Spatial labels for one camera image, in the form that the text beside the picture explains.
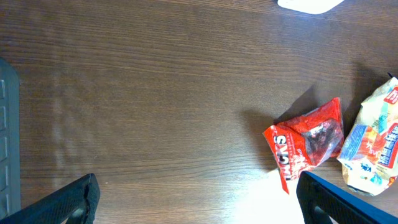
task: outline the plastic bag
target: plastic bag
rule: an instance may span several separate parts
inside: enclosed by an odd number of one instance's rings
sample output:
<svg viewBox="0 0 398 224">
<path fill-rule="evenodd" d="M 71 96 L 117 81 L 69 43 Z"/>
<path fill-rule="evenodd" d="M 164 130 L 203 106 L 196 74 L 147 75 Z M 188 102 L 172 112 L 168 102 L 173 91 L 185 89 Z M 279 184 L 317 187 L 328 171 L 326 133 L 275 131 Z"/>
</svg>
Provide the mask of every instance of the plastic bag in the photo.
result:
<svg viewBox="0 0 398 224">
<path fill-rule="evenodd" d="M 287 180 L 298 179 L 302 171 L 340 153 L 344 140 L 340 99 L 272 125 L 264 136 L 278 163 L 282 188 L 289 193 Z"/>
<path fill-rule="evenodd" d="M 361 103 L 338 156 L 348 187 L 378 195 L 398 176 L 398 80 L 391 78 Z"/>
</svg>

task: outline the dark wood surface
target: dark wood surface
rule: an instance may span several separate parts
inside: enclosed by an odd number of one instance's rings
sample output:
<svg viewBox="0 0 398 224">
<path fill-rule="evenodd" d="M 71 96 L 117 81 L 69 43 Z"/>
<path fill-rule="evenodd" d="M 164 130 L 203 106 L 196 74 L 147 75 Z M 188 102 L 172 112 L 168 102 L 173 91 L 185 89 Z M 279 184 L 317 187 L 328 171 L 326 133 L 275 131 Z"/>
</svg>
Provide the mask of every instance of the dark wood surface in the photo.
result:
<svg viewBox="0 0 398 224">
<path fill-rule="evenodd" d="M 0 1 L 21 76 L 23 207 L 96 174 L 96 223 L 239 220 L 276 168 L 262 132 L 339 96 L 345 131 L 398 74 L 396 0 L 308 15 L 273 0 Z M 346 189 L 330 159 L 316 173 Z M 398 184 L 362 197 L 398 214 Z"/>
</svg>

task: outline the red snack bag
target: red snack bag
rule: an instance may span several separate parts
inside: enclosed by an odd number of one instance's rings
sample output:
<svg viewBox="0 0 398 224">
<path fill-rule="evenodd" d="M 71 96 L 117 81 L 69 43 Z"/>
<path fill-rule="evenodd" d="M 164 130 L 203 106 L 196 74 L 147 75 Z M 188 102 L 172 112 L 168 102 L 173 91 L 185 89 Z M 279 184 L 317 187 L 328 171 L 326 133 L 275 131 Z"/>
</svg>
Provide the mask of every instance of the red snack bag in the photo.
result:
<svg viewBox="0 0 398 224">
<path fill-rule="evenodd" d="M 313 170 L 343 145 L 343 118 L 340 99 L 334 98 L 308 114 L 272 125 L 264 136 L 278 163 L 282 188 L 305 170 Z"/>
</svg>

